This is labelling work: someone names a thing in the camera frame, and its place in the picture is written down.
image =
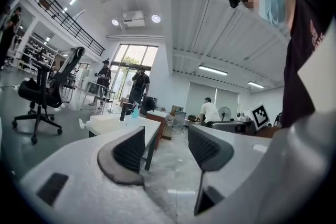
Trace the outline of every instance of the tree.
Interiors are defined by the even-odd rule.
[[[126,56],[122,62],[126,62],[126,63],[134,63],[134,64],[136,64],[136,65],[139,63],[138,60],[135,60],[134,58],[129,57],[129,56]]]

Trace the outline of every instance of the black office chair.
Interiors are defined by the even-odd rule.
[[[72,48],[64,65],[54,75],[49,88],[47,88],[47,74],[48,72],[52,72],[52,69],[33,60],[33,66],[38,70],[37,83],[33,79],[23,81],[18,90],[19,96],[31,101],[30,110],[27,115],[15,117],[12,122],[12,125],[15,128],[17,126],[17,120],[36,120],[34,133],[31,137],[33,145],[37,143],[36,132],[40,121],[58,127],[57,133],[62,134],[62,126],[53,122],[55,117],[53,114],[47,114],[47,106],[58,108],[62,104],[63,84],[84,53],[85,49],[83,47]],[[37,111],[34,110],[35,103],[38,104]],[[41,107],[45,110],[45,115],[41,114]]]

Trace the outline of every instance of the gray floor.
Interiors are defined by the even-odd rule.
[[[30,77],[32,75],[26,72],[9,68],[0,72],[0,86],[19,85],[24,78]],[[88,131],[79,127],[78,119],[89,120],[93,110],[91,106],[85,105],[80,111],[70,110],[67,105],[62,109],[48,108],[48,113],[55,113],[55,122],[62,125],[63,134],[57,135],[56,127],[41,122],[38,143],[32,146],[33,120],[18,121],[17,130],[12,128],[13,118],[29,110],[29,101],[20,98],[10,87],[0,91],[0,104],[2,159],[18,179],[59,148],[88,137]],[[113,110],[118,112],[120,108],[114,104]],[[193,218],[201,170],[188,149],[186,130],[176,131],[171,141],[160,140],[150,171],[142,170],[141,174],[148,195],[172,219],[186,223]]]

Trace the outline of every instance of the railing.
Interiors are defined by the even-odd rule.
[[[59,23],[67,32],[72,34],[77,40],[90,48],[98,56],[105,50],[96,42],[79,24],[64,12],[64,8],[56,0],[34,0],[41,8],[48,13],[52,19]]]

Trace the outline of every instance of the ceiling light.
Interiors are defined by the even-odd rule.
[[[155,23],[159,23],[161,21],[161,18],[158,14],[154,14],[152,16],[152,21],[155,22]]]
[[[76,0],[71,0],[70,5],[72,5]]]
[[[217,69],[214,69],[214,68],[210,68],[210,67],[199,66],[198,68],[202,69],[202,70],[210,71],[210,72],[213,72],[213,73],[216,73],[216,74],[221,74],[223,76],[226,76],[228,74],[227,72],[220,71],[220,70],[217,70]]]
[[[119,22],[118,22],[116,19],[113,19],[113,20],[112,20],[112,24],[115,25],[115,26],[118,26],[118,25],[119,25]]]
[[[259,85],[259,84],[256,84],[256,83],[254,83],[254,82],[252,82],[252,81],[249,81],[247,84],[250,84],[250,85],[252,85],[252,86],[254,86],[254,87],[258,87],[258,88],[261,88],[261,89],[264,88],[264,86]]]

